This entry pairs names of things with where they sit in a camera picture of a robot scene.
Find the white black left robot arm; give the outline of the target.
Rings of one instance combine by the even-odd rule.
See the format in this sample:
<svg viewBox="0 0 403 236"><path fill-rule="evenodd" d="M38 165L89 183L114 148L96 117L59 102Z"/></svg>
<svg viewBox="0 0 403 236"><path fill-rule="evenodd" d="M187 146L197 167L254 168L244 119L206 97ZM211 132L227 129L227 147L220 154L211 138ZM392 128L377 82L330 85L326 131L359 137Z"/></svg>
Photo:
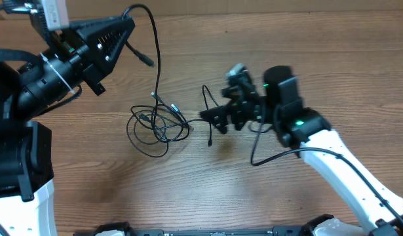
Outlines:
<svg viewBox="0 0 403 236"><path fill-rule="evenodd" d="M86 83L102 94L135 23L130 16L31 23L48 49L0 49L0 235L55 235L52 132L36 117L65 104Z"/></svg>

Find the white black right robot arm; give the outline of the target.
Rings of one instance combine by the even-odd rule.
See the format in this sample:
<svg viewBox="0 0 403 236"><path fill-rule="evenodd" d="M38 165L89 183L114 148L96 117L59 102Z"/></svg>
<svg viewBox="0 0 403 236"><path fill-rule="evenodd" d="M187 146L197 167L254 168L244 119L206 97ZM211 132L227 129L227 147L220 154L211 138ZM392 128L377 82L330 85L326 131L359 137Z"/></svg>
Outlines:
<svg viewBox="0 0 403 236"><path fill-rule="evenodd" d="M244 64L236 64L226 78L228 86L221 93L228 103L202 111L201 119L222 134L230 124L236 130L249 121L261 127L269 124L286 151L251 164L296 154L331 185L359 222L353 226L323 214L301 226L297 235L403 235L403 198L354 156L319 112L304 106L291 67L274 66L264 72L263 96Z"/></svg>

